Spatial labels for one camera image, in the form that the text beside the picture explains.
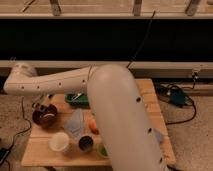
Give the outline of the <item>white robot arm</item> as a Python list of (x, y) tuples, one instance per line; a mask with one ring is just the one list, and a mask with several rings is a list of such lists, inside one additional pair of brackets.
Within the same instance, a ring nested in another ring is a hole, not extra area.
[(168, 171), (139, 87), (122, 65), (39, 76), (18, 63), (3, 89), (16, 95), (85, 93), (114, 171)]

